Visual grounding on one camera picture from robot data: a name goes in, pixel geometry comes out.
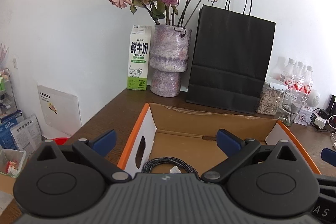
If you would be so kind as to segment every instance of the white round speaker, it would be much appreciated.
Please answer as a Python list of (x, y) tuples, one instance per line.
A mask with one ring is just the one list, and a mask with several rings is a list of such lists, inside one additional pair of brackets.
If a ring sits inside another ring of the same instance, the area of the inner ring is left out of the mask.
[(306, 104), (310, 107), (317, 107), (320, 103), (320, 94), (317, 90), (311, 90)]

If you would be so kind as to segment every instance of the dark brown tabletop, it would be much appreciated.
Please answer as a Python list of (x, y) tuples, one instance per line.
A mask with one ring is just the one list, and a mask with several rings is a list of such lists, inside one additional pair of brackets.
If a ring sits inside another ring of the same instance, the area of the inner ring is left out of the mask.
[[(191, 110), (237, 114), (237, 112), (186, 103), (186, 92), (181, 92), (179, 96), (174, 98), (164, 98), (153, 94), (149, 89), (150, 87), (148, 87), (147, 91), (124, 90), (80, 128), (68, 143), (72, 143), (79, 138), (93, 139), (106, 130), (115, 129), (118, 133), (117, 144), (106, 158), (112, 163), (117, 164), (128, 136), (145, 103), (154, 102)], [(311, 126), (306, 127), (299, 124), (291, 126), (290, 130), (306, 149), (321, 173), (336, 176), (336, 168), (322, 161), (320, 156), (323, 148), (332, 148), (330, 134), (319, 133)], [(21, 212), (13, 200), (0, 216), (0, 224), (11, 224), (20, 215)]]

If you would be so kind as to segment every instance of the wall socket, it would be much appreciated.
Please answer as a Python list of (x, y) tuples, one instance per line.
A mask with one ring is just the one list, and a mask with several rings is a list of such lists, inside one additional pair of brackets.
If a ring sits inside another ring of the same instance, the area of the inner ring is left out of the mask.
[(13, 58), (13, 66), (14, 66), (15, 69), (18, 69), (16, 57)]

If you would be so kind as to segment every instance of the plastic jar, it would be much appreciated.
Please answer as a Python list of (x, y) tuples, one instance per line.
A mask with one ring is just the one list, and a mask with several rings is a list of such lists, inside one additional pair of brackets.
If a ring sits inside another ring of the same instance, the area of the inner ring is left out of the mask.
[(287, 88), (279, 80), (266, 77), (256, 112), (274, 116)]

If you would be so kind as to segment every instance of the white power adapter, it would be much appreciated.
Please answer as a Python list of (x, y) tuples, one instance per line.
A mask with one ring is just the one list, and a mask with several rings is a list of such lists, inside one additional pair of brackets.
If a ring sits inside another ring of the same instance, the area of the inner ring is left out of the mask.
[(322, 119), (321, 117), (317, 117), (314, 121), (314, 124), (317, 125), (321, 129), (324, 128), (326, 123), (327, 123), (327, 120)]

